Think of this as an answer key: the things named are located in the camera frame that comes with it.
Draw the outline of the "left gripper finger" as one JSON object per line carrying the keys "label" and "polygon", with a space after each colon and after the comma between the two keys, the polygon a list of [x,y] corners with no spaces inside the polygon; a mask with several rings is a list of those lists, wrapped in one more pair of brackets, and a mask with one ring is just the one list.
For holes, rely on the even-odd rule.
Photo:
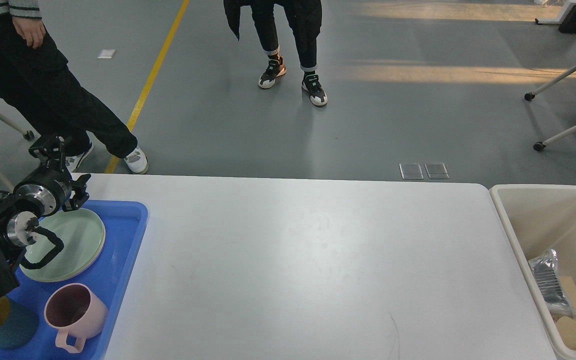
{"label": "left gripper finger", "polygon": [[73,192],[73,196],[68,197],[64,204],[62,205],[62,210],[64,212],[71,212],[79,210],[84,203],[89,200],[90,195],[87,192],[87,182],[92,177],[91,173],[82,174],[76,180],[69,180],[68,186],[70,190]]}
{"label": "left gripper finger", "polygon": [[56,134],[40,136],[28,148],[28,152],[32,157],[39,159],[42,167],[66,173],[66,145],[71,141],[70,136],[62,137]]}

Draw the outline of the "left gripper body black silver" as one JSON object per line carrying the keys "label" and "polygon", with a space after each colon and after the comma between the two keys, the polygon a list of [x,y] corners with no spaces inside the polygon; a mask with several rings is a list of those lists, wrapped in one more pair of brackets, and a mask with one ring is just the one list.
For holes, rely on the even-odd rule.
{"label": "left gripper body black silver", "polygon": [[70,198],[73,191],[73,177],[67,170],[54,170],[40,166],[13,189],[16,195],[24,196],[37,207],[41,217],[54,215]]}

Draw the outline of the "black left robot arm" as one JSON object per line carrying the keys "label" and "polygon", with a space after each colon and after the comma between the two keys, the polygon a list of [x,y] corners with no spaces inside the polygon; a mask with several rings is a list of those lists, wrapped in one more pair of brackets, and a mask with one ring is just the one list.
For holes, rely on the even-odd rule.
{"label": "black left robot arm", "polygon": [[66,166],[70,142],[70,137],[40,137],[29,148],[39,166],[12,191],[0,190],[0,298],[19,286],[19,266],[41,269],[64,249],[64,242],[41,227],[40,219],[59,210],[78,210],[89,199],[90,174],[73,179]]}

